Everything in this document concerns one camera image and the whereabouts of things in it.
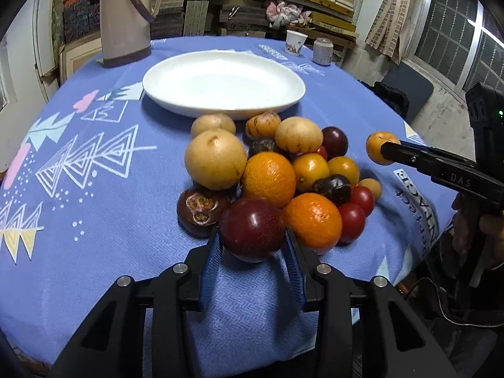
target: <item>round table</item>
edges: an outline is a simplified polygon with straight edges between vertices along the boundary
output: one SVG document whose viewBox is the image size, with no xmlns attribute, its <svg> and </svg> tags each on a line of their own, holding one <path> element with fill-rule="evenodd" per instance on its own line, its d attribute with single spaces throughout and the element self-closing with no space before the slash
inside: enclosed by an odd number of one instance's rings
<svg viewBox="0 0 504 378">
<path fill-rule="evenodd" d="M 299 57 L 283 47 L 252 37 L 157 40 L 146 59 L 113 69 L 92 59 L 61 87 L 0 190 L 0 327 L 13 345 L 51 364 L 117 277 L 157 276 L 204 243 L 180 229 L 175 212 L 178 196 L 192 184 L 183 165 L 192 120 L 142 95 L 142 77 L 152 65 L 186 52 L 233 49 L 292 69 L 306 95 L 282 118 L 302 115 L 320 127 L 341 128 L 361 177 L 380 180 L 383 196 L 364 233 L 323 261 L 346 276 L 380 274 L 395 284 L 422 260 L 451 219 L 454 192 L 411 168 L 375 165 L 365 153 L 366 138 L 377 130 L 422 139 L 341 69 L 313 63 L 306 47 Z M 241 137 L 244 124 L 237 126 Z M 188 321 L 197 369 L 216 377 L 312 348 L 317 314 L 300 313 L 281 255 L 251 265 L 225 251 L 213 300 Z"/>
</svg>

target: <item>beige plastic pitcher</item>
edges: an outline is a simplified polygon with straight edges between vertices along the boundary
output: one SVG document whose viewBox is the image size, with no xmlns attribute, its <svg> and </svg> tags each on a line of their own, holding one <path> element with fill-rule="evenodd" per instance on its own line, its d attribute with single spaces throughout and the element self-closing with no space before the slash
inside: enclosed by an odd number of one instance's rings
<svg viewBox="0 0 504 378">
<path fill-rule="evenodd" d="M 161 0 L 100 0 L 100 34 L 103 65 L 116 67 L 151 54 L 149 23 L 157 16 Z"/>
</svg>

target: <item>curtain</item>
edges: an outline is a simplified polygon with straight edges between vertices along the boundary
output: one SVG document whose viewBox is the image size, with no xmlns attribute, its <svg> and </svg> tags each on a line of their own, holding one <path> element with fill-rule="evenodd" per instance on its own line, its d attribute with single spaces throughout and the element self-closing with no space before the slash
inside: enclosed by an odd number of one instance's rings
<svg viewBox="0 0 504 378">
<path fill-rule="evenodd" d="M 401 41 L 401 32 L 410 3 L 411 0 L 383 0 L 366 38 L 366 44 L 390 57 L 396 64 L 401 62 L 406 48 L 406 41 Z"/>
</svg>

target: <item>oval plate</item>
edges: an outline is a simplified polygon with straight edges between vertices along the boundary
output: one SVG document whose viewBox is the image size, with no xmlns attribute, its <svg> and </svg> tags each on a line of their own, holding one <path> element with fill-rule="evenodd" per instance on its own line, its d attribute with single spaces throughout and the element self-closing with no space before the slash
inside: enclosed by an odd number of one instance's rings
<svg viewBox="0 0 504 378">
<path fill-rule="evenodd" d="M 281 112 L 306 92 L 290 69 L 257 55 L 234 51 L 197 51 L 167 58 L 144 75 L 145 93 L 171 112 L 197 118 L 223 112 L 248 119 Z"/>
</svg>

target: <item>red tomato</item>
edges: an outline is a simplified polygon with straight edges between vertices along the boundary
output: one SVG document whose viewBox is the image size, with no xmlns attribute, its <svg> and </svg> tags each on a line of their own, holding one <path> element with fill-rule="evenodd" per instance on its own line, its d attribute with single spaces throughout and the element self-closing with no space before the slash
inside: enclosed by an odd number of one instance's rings
<svg viewBox="0 0 504 378">
<path fill-rule="evenodd" d="M 367 187 L 356 186 L 352 189 L 350 203 L 358 204 L 364 210 L 367 217 L 375 207 L 375 197 Z"/>
<path fill-rule="evenodd" d="M 343 227 L 339 243 L 348 244 L 362 234 L 366 225 L 364 210 L 355 203 L 345 203 L 338 207 Z"/>
<path fill-rule="evenodd" d="M 322 156 L 325 160 L 327 160 L 327 151 L 326 148 L 321 146 L 317 149 L 317 153 Z"/>
</svg>

